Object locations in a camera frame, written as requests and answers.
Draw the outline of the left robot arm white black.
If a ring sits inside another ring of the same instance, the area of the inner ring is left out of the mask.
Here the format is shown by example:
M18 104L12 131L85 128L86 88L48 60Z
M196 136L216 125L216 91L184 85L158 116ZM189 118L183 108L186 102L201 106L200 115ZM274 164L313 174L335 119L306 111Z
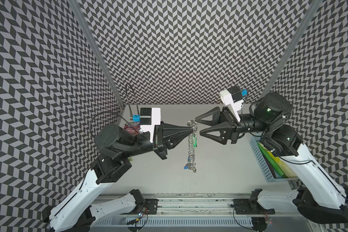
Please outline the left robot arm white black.
M193 133L192 127L161 122L153 132L132 135L116 124L105 126L94 138L98 157L92 162L83 180L57 206L42 211L49 232L88 232L97 222L120 214L140 213L146 200L138 189L106 202L95 199L115 184L131 167L130 157L155 152L166 159L167 151L175 148Z

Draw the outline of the key with green tag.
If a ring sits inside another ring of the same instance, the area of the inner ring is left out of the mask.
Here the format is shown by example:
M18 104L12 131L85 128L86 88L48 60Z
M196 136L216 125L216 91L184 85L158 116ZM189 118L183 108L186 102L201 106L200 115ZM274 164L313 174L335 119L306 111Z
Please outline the key with green tag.
M193 136L192 136L192 144L193 144L194 148L197 147L197 136L196 136L196 134L193 134Z

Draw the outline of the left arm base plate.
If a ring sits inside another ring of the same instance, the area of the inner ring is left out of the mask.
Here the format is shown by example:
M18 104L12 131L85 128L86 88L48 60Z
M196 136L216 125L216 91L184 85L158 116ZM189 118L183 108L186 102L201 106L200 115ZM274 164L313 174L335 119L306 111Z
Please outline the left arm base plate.
M119 199L123 205L126 206L134 206L132 211L123 212L118 214L118 216L133 216L133 215L145 215L146 213L148 215L155 215L157 213L158 208L158 199L145 199L144 203L139 203L138 205L135 205L135 200L132 199Z

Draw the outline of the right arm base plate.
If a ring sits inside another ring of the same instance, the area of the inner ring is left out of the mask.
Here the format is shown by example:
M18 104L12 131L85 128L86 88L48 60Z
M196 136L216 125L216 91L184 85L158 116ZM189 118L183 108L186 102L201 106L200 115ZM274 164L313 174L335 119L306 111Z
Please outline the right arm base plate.
M237 215L274 215L274 209L265 209L257 201L249 199L233 199L233 207Z

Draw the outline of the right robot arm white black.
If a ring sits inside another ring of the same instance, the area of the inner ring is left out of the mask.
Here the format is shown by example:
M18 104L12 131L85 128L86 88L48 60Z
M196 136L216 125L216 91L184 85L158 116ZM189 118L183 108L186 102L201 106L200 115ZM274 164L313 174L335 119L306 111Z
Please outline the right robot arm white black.
M223 91L224 107L215 107L198 116L196 122L206 125L200 135L223 145L236 143L242 133L250 133L268 155L280 158L304 184L290 191L252 192L252 209L298 212L318 224L348 222L348 188L337 184L321 167L298 132L286 121L293 105L282 95L272 92L254 102L249 113L242 114L242 101Z

